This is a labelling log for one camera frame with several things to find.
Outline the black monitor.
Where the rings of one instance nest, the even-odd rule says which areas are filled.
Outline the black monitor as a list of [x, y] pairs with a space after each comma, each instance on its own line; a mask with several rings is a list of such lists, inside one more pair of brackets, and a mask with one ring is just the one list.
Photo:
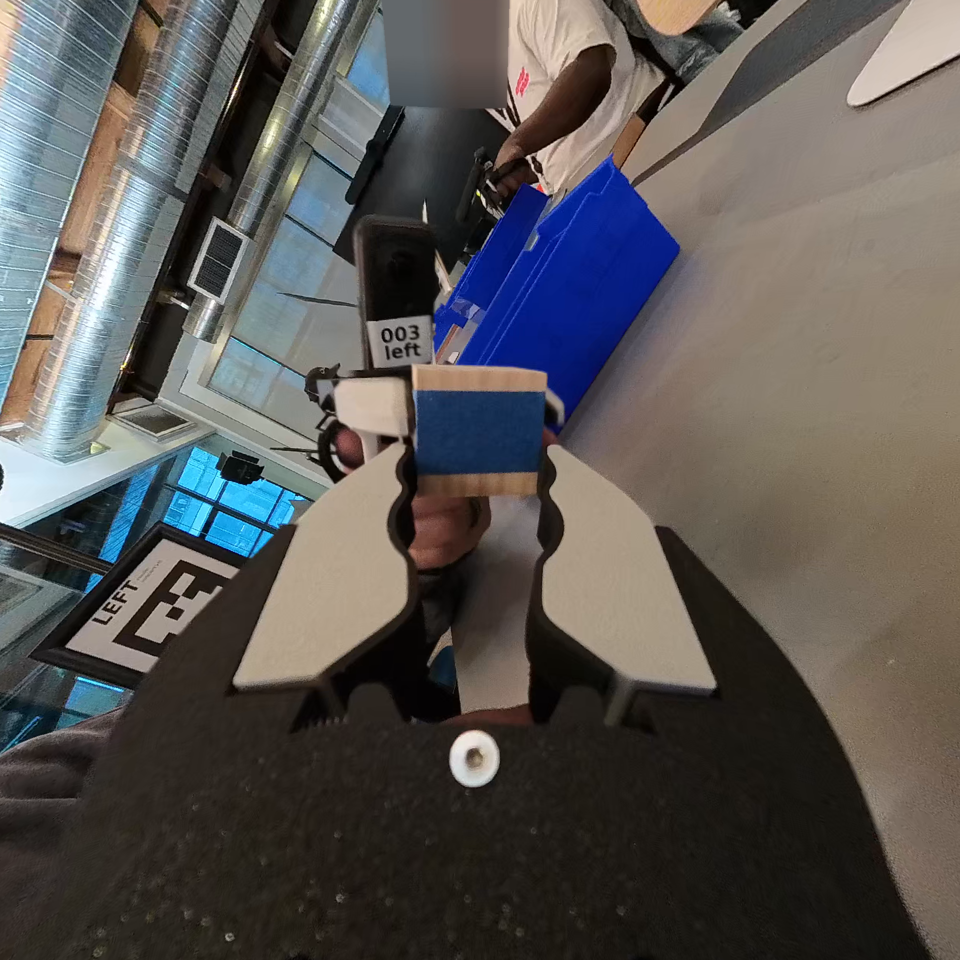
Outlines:
[[494, 159], [508, 129], [485, 109], [389, 106], [345, 198], [355, 200], [334, 245], [354, 265], [354, 228], [366, 215], [421, 221], [427, 212], [444, 267], [452, 271], [468, 248], [480, 244], [485, 212], [475, 205], [464, 222], [455, 212], [474, 165], [484, 149]]

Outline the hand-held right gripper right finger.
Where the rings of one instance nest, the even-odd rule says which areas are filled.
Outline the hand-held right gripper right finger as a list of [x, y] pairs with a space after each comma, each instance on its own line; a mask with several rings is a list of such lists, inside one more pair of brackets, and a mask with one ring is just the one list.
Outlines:
[[537, 722], [584, 687], [607, 726], [642, 693], [712, 697], [718, 683], [654, 523], [611, 481], [546, 447], [537, 495], [540, 555], [527, 612]]

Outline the wooden cube blue stripe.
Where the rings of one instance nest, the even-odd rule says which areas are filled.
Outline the wooden cube blue stripe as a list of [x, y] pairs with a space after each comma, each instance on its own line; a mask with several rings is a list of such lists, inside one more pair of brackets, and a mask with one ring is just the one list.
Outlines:
[[411, 369], [416, 489], [425, 497], [529, 497], [543, 458], [547, 375], [511, 366]]

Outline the person's body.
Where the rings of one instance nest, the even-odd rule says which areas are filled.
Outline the person's body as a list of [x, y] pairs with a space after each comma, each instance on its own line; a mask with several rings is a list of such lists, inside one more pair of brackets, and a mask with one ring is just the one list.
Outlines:
[[14, 958], [51, 891], [90, 772], [123, 707], [1, 756], [1, 957]]

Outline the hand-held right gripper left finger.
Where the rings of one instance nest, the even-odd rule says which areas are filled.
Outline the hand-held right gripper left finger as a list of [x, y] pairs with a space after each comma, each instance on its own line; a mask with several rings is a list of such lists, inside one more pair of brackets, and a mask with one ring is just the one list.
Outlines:
[[404, 719], [426, 683], [426, 621], [408, 546], [413, 451], [392, 444], [296, 522], [233, 675], [239, 693], [318, 693], [343, 709], [380, 685]]

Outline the blue plastic bin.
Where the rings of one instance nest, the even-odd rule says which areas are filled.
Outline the blue plastic bin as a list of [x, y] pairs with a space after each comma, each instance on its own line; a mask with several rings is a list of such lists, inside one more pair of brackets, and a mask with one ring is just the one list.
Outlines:
[[482, 306], [452, 291], [434, 314], [434, 362], [438, 365], [456, 364], [485, 315]]
[[544, 372], [571, 414], [679, 252], [605, 158], [544, 210], [460, 363]]
[[466, 265], [449, 300], [465, 300], [488, 308], [534, 231], [551, 196], [540, 187], [523, 184], [479, 251]]

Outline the black white marker sign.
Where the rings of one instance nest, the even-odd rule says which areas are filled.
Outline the black white marker sign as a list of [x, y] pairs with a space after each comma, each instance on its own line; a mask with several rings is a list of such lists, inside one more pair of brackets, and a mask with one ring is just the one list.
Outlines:
[[135, 690], [247, 558], [154, 524], [30, 653], [35, 662]]

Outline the person's left forearm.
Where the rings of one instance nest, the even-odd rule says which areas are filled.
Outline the person's left forearm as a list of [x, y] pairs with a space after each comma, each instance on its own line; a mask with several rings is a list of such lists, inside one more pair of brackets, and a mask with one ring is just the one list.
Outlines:
[[467, 589], [467, 560], [417, 573], [424, 616], [426, 679], [416, 694], [414, 719], [438, 723], [461, 714], [452, 628]]

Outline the white vent grille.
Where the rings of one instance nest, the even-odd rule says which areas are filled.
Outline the white vent grille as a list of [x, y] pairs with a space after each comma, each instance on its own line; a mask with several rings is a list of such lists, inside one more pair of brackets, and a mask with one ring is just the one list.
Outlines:
[[223, 306], [250, 243], [251, 238], [245, 233], [213, 217], [187, 279], [187, 287]]

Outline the grey desk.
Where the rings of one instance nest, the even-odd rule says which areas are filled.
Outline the grey desk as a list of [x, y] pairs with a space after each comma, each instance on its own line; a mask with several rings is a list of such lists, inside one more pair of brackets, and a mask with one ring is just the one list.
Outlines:
[[624, 163], [680, 255], [562, 440], [798, 668], [931, 952], [958, 958], [958, 61], [847, 105], [904, 2], [695, 141], [804, 3]]

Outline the person's left hand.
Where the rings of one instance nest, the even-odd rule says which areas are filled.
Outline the person's left hand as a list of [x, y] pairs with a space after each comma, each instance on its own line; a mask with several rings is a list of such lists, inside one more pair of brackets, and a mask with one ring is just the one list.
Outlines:
[[492, 510], [486, 497], [417, 493], [412, 502], [414, 538], [409, 554], [420, 572], [440, 570], [468, 556], [489, 530]]

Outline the silver ventilation duct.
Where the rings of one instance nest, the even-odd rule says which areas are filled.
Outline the silver ventilation duct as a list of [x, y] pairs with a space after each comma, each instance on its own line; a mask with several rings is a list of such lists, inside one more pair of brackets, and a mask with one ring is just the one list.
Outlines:
[[357, 171], [366, 142], [387, 109], [386, 56], [380, 3], [315, 2], [265, 125], [225, 218], [211, 222], [197, 267], [213, 263], [214, 242], [228, 235], [240, 244], [225, 262], [218, 287], [195, 271], [195, 290], [183, 331], [214, 342], [232, 319], [257, 262], [258, 234], [279, 214], [279, 196], [316, 133], [333, 146], [334, 163]]
[[1, 3], [1, 401], [137, 1]]
[[169, 3], [19, 431], [32, 453], [90, 456], [262, 6]]

